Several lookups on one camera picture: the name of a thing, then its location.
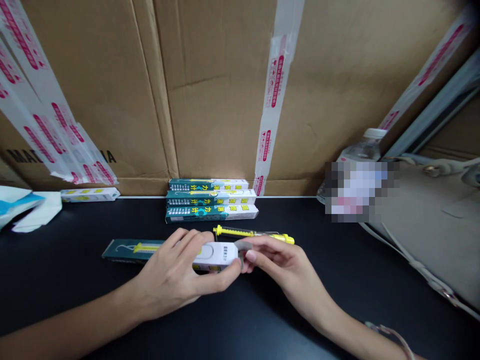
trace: black tabletop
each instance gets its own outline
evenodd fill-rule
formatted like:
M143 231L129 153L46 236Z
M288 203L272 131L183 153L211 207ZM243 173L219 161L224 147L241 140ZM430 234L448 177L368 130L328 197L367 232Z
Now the black tabletop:
M326 289L361 322L399 332L428 359L480 359L480 323L434 292L408 263L356 223L331 223L314 198L260 198L254 220L226 226L279 231L295 238ZM0 336L100 297L140 265L101 255L112 239L166 239L177 227L212 230L216 222L167 225L165 199L64 204L46 226L0 232ZM351 359L319 335L265 273L95 351L90 358Z

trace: forearm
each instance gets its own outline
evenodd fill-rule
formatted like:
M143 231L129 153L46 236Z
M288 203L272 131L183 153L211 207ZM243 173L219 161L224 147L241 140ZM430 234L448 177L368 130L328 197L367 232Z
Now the forearm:
M406 360L403 347L373 331L345 313L336 304L324 312L312 325L325 337L362 360ZM415 355L417 360L425 360Z
M78 359L126 334L141 319L125 286L0 338L0 358Z

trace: bag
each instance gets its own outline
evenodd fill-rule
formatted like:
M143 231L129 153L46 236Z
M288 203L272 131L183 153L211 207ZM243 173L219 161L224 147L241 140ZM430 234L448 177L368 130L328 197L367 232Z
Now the bag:
M480 321L465 304L480 312L480 158L427 165L396 159L401 160L397 196L381 199L381 222L360 224Z

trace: packing tape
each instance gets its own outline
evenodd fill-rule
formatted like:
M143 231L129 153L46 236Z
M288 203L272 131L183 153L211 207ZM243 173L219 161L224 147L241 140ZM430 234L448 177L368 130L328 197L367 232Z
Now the packing tape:
M270 56L256 152L253 189L258 196L265 193L304 3L305 0L278 0L276 4L275 26L270 40Z
M392 128L425 88L437 77L440 70L442 70L447 61L452 57L452 54L474 28L475 24L475 9L472 5L468 4L435 48L420 73L383 119L379 126L380 129L388 131Z
M47 160L44 163L51 175L75 184L117 184L112 169L75 121L20 1L0 0L0 17L2 33L28 79L23 78L2 40L0 83L10 90L10 96L0 98L2 110L10 114L5 115L17 130L23 129L20 134Z

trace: bottle cap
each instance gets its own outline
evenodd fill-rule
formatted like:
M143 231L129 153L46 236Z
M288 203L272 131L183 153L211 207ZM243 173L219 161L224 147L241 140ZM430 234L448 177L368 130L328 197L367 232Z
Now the bottle cap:
M387 130L369 128L365 131L363 136L370 139L383 139L386 133L387 133Z

